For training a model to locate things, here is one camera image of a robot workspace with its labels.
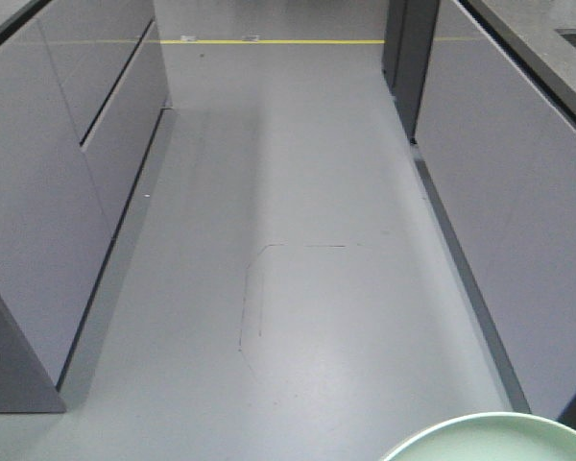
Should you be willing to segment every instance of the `drawer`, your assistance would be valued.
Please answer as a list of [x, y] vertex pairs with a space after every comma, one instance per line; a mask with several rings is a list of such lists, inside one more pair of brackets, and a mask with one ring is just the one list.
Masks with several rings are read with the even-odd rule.
[[154, 5], [151, 0], [131, 0], [115, 16], [61, 84], [80, 140], [154, 17]]
[[168, 94], [156, 24], [83, 146], [110, 228], [115, 229]]

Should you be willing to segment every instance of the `light green plate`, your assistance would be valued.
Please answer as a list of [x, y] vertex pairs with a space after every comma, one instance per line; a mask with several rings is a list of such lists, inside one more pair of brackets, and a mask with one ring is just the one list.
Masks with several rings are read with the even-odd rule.
[[382, 461], [576, 461], [576, 431], [520, 413], [481, 413], [434, 425]]

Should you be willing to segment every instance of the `aisle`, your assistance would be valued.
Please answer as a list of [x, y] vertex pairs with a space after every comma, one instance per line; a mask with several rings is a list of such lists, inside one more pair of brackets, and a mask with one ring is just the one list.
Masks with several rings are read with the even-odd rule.
[[[164, 38], [382, 35], [384, 2], [182, 3], [157, 0]], [[174, 108], [64, 384], [71, 411], [0, 416], [0, 459], [373, 461], [507, 408], [380, 47], [163, 50]]]

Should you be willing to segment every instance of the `cabinet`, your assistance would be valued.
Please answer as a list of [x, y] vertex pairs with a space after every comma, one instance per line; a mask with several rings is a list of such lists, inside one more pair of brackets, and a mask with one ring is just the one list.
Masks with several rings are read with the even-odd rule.
[[528, 403], [576, 393], [576, 131], [455, 0], [416, 132]]
[[0, 296], [53, 382], [109, 237], [34, 22], [0, 48]]
[[56, 0], [0, 45], [0, 412], [63, 410], [55, 386], [167, 93], [151, 0]]

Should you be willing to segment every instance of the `cabinet door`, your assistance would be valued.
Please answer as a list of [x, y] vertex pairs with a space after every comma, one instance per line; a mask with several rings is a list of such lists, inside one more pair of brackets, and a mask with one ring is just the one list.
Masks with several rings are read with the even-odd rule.
[[108, 242], [33, 23], [0, 48], [0, 295], [54, 382]]
[[553, 108], [483, 295], [532, 410], [576, 393], [576, 132]]
[[416, 138], [478, 280], [498, 251], [548, 112], [462, 7], [443, 0]]
[[168, 93], [154, 24], [134, 55], [84, 153], [109, 226], [115, 229]]
[[40, 16], [79, 139], [153, 17], [152, 0], [61, 0]]

